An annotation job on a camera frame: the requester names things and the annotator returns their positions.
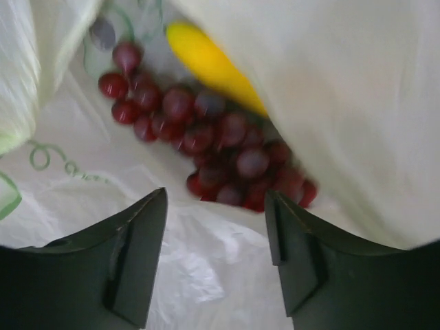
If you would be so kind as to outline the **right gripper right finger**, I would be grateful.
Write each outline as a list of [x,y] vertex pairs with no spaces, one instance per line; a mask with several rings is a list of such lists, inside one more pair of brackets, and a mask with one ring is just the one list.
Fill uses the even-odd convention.
[[439,243],[399,250],[265,196],[272,262],[295,329],[438,329]]

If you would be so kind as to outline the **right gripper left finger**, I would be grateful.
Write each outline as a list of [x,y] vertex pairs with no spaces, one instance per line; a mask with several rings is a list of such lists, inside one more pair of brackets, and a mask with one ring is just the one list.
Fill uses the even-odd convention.
[[143,329],[168,208],[158,188],[43,247],[1,248],[1,328]]

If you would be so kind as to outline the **green avocado print plastic bag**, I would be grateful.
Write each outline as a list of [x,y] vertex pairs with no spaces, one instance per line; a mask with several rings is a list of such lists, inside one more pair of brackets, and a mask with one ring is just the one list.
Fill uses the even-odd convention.
[[198,25],[250,79],[300,168],[311,214],[399,250],[439,243],[438,1],[2,1],[1,248],[41,248],[164,188],[143,329],[295,329],[265,214],[196,201],[190,163],[113,123],[96,80],[123,37],[162,82]]

